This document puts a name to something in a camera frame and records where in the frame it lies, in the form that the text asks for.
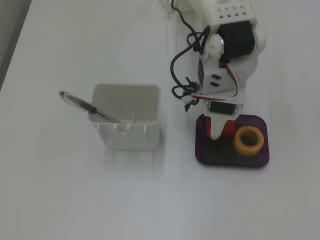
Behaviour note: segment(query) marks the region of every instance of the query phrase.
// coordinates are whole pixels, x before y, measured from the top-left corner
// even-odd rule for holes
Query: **purple base plate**
[[[268,131],[265,121],[254,115],[240,115],[235,120],[236,130],[243,126],[253,126],[264,136],[264,145],[259,154],[243,156],[233,146],[233,136],[219,137],[212,140],[206,134],[206,124],[210,117],[201,115],[196,121],[195,156],[197,160],[208,166],[233,166],[245,168],[262,168],[269,162]]]

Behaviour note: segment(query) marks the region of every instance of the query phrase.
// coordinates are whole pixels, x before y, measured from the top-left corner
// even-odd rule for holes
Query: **white surface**
[[[247,170],[196,161],[202,109],[170,92],[173,17],[157,1],[33,0],[0,92],[0,239],[319,239],[320,3],[307,2],[253,3],[267,46],[244,111],[266,121],[270,162]],[[58,95],[90,100],[98,83],[158,84],[165,148],[105,154]]]
[[[98,84],[92,105],[121,123],[88,115],[106,147],[113,151],[156,151],[160,146],[160,89],[156,85]]]

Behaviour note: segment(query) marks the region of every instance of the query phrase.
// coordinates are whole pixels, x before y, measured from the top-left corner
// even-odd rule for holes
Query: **cable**
[[[176,55],[173,60],[171,61],[171,64],[170,64],[170,72],[171,72],[171,75],[172,75],[172,78],[173,80],[176,82],[177,86],[173,87],[171,92],[173,93],[173,95],[177,98],[177,99],[182,99],[183,97],[185,96],[189,96],[191,95],[192,93],[196,93],[199,91],[200,89],[200,86],[197,82],[191,82],[188,77],[186,78],[189,85],[182,85],[182,83],[178,80],[176,74],[175,74],[175,70],[174,70],[174,66],[175,66],[175,62],[182,56],[184,55],[185,53],[187,53],[188,51],[190,51],[192,48],[195,52],[199,52],[201,55],[204,54],[204,50],[205,50],[205,45],[206,45],[206,42],[207,42],[207,39],[209,37],[209,34],[210,34],[210,31],[211,31],[211,28],[210,28],[210,25],[206,26],[205,29],[203,30],[203,32],[196,32],[194,30],[194,28],[186,22],[182,12],[174,7],[174,0],[171,0],[171,8],[174,9],[175,11],[177,11],[180,15],[180,18],[181,18],[181,21],[183,22],[184,25],[186,25],[190,30],[191,30],[191,34],[188,35],[187,37],[187,43],[189,44],[189,46],[184,49],[183,51],[181,51],[180,53],[178,53],[178,55]],[[191,36],[194,36],[194,39],[195,41],[193,43],[190,43],[189,41],[189,37]],[[182,88],[184,90],[182,96],[179,96],[175,89],[177,88]],[[192,104],[193,105],[196,105],[199,103],[199,100],[193,102]]]
[[[201,39],[204,34],[206,33],[206,29],[208,27],[206,27],[203,32],[201,33],[201,35],[199,36],[199,39]],[[185,85],[182,85],[181,82],[178,80],[176,74],[175,74],[175,70],[174,70],[174,67],[175,67],[175,62],[182,56],[184,55],[185,53],[187,53],[188,51],[190,51],[195,45],[197,44],[197,42],[193,42],[190,46],[188,46],[186,49],[184,49],[183,51],[181,51],[180,53],[178,53],[171,61],[171,64],[170,64],[170,72],[171,72],[171,75],[172,75],[172,78],[173,80],[176,82],[176,84],[178,86],[176,86],[174,89],[180,87],[182,88],[183,90],[185,90],[187,93],[196,93],[198,90],[196,90],[196,88],[199,86],[196,82],[189,82],[189,85],[188,86],[185,86]]]
[[[238,95],[238,91],[239,91],[239,83],[238,83],[238,79],[236,77],[236,75],[234,74],[234,72],[232,71],[232,68],[231,66],[228,64],[228,63],[225,63],[225,68],[228,72],[228,74],[230,75],[230,77],[233,79],[234,81],[234,84],[235,84],[235,87],[236,87],[236,93],[235,95],[233,95],[232,97],[230,98],[226,98],[226,99],[221,99],[221,98],[213,98],[213,97],[207,97],[207,96],[202,96],[202,95],[195,95],[195,94],[192,94],[191,97],[195,98],[195,99],[203,99],[203,100],[210,100],[210,101],[226,101],[226,100],[229,100],[229,99],[232,99],[234,98],[235,96]]]
[[[176,7],[174,6],[174,3],[175,3],[175,0],[171,0],[171,8],[172,8],[173,10],[176,10],[176,11],[179,13],[180,18],[181,18],[181,21],[183,22],[184,25],[186,25],[186,26],[190,29],[190,31],[192,32],[192,34],[193,34],[193,36],[194,36],[195,43],[196,43],[196,44],[195,44],[195,47],[194,47],[194,51],[195,51],[195,52],[201,51],[200,38],[198,38],[195,29],[194,29],[189,23],[186,22],[184,16],[182,15],[182,12],[181,12],[178,8],[176,8]]]
[[[190,43],[190,41],[189,41],[189,38],[191,37],[191,36],[193,36],[194,34],[191,32],[187,37],[186,37],[186,43],[190,46],[191,45],[191,43]],[[201,32],[196,32],[196,35],[199,37],[200,35],[201,35]]]

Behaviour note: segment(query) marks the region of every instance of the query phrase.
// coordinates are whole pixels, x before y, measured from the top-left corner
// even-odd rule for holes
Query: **black plastic part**
[[[84,101],[79,104],[79,107],[87,110],[91,114],[96,114],[97,113],[97,108],[96,107],[94,107],[91,104],[86,103]]]
[[[249,21],[220,25],[218,34],[224,41],[225,59],[249,55],[255,47],[255,36]]]
[[[200,81],[200,85],[202,87],[203,84],[204,84],[205,73],[204,73],[204,65],[202,64],[201,59],[199,59],[198,78],[199,78],[199,81]]]
[[[212,74],[211,77],[214,78],[214,79],[217,79],[217,80],[220,80],[222,78],[217,74]]]
[[[261,157],[259,154],[254,156],[244,156],[239,154],[234,148],[234,136],[221,136],[217,140],[206,137],[206,146],[203,148],[202,164],[218,166],[234,166],[246,168],[260,168]]]
[[[210,112],[218,114],[233,115],[237,105],[232,103],[225,103],[220,101],[211,101]]]
[[[190,106],[191,106],[191,105],[197,105],[197,104],[198,104],[198,102],[196,102],[195,100],[192,100],[192,102],[190,102],[190,103],[188,103],[188,104],[184,105],[185,111],[186,111],[186,112],[188,112],[188,110],[189,110]]]
[[[216,88],[220,86],[220,84],[218,84],[218,83],[216,83],[216,82],[214,82],[214,81],[213,81],[213,82],[210,82],[210,85],[212,85],[212,86],[214,86],[214,87],[216,87]]]

